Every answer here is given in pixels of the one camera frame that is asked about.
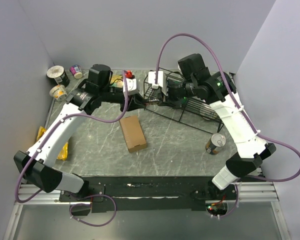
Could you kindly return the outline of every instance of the black wire rack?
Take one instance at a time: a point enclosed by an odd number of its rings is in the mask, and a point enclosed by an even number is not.
[[[184,77],[178,71],[171,71],[171,70],[164,69],[162,67],[160,67],[159,69],[164,71],[165,79],[167,82],[169,82],[169,81],[183,82],[185,80]],[[148,80],[148,75],[145,77],[145,79],[143,81],[143,98],[149,99],[149,100],[155,100],[155,99],[157,99],[158,94],[161,94],[161,90],[160,89],[152,89],[149,86],[149,83],[147,82],[147,80]],[[182,101],[182,103],[180,104],[180,107],[176,107],[174,109],[176,109],[176,111],[181,111],[181,115],[178,119],[174,119],[172,117],[166,116],[164,114],[161,114],[159,112],[151,110],[148,107],[145,110],[150,111],[154,114],[160,115],[162,117],[165,117],[167,119],[170,119],[172,121],[195,128],[197,130],[209,133],[209,134],[214,134],[215,132],[210,132],[204,128],[199,128],[199,127],[190,125],[187,122],[182,121],[184,113],[188,112],[188,113],[200,116],[200,117],[202,117],[203,121],[207,121],[207,124],[209,124],[209,123],[211,124],[211,122],[208,123],[208,121],[217,123],[216,124],[217,125],[217,127],[216,127],[217,133],[219,133],[220,130],[224,126],[222,120],[219,118],[217,113],[214,110],[212,110],[208,104],[206,104],[203,100],[200,100],[199,98],[196,98],[196,97],[185,98]]]

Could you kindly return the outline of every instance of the white plastic bracket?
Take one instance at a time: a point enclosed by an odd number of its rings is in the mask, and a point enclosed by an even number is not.
[[[137,79],[127,78],[126,82],[127,82],[127,90],[129,96],[138,94],[140,92],[139,82]],[[126,92],[125,83],[123,83],[123,93],[125,92]]]
[[[222,116],[222,119],[225,119],[225,118],[228,118],[228,117],[232,117],[233,115],[242,112],[244,109],[245,109],[245,106],[244,106],[244,105],[241,105],[240,108],[237,108],[236,110],[232,111],[231,114]]]
[[[253,137],[250,138],[250,139],[247,139],[245,141],[235,141],[234,143],[235,144],[242,144],[242,143],[249,142],[249,141],[251,141],[251,139],[255,138],[259,133],[261,133],[261,130],[257,130],[256,133],[253,135]]]
[[[157,79],[157,84],[156,84],[155,83],[156,72],[150,71],[148,73],[148,84],[151,85],[152,89],[158,89],[160,87],[161,92],[164,95],[168,96],[167,81],[165,80],[164,76],[165,76],[164,71],[158,71],[158,79]]]

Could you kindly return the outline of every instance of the marble-patterned surface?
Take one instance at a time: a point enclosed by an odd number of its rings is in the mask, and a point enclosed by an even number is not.
[[[133,71],[140,85],[148,70]],[[79,84],[67,72],[70,84],[68,93]],[[54,104],[49,124],[60,113],[64,102]],[[151,106],[153,110],[177,119],[180,110],[170,107]],[[102,103],[93,113],[103,119],[114,119],[120,114],[117,104]],[[153,112],[138,109],[126,116],[137,115],[147,141],[147,148],[129,153],[119,122],[102,123],[87,119],[69,140],[68,159],[57,160],[55,168],[83,176],[213,176],[225,165],[236,151],[236,146],[225,127],[221,134],[226,136],[226,145],[217,155],[210,155],[205,144],[211,134],[159,116]],[[182,121],[195,127],[216,132],[215,122],[185,112]]]

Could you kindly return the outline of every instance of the gray wall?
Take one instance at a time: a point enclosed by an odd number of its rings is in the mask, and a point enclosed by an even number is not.
[[[300,0],[277,0],[254,40],[236,83],[242,102],[263,135],[300,151]],[[300,166],[283,147],[267,159],[267,177],[286,178]],[[292,239],[300,239],[300,177],[276,183]]]
[[[0,0],[0,239],[14,203],[13,156],[26,151],[51,102],[47,51],[17,0]]]
[[[275,0],[19,0],[53,61],[65,67],[153,69],[164,41],[186,32],[206,41],[224,70],[237,72]],[[202,53],[199,43],[175,39],[162,65]]]

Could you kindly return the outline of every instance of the cardboard box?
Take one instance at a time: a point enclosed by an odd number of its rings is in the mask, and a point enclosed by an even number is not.
[[[145,135],[142,132],[136,115],[121,118],[119,122],[129,153],[133,153],[147,147]]]

